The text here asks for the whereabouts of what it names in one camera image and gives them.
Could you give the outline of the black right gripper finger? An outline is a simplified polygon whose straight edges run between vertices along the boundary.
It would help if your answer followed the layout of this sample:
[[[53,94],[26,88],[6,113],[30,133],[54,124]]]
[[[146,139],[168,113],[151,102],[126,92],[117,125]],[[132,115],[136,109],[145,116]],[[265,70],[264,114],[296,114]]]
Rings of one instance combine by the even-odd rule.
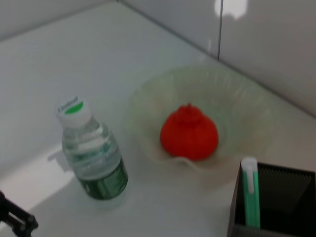
[[[31,237],[39,227],[34,215],[7,199],[0,192],[0,222],[9,226],[17,237]]]

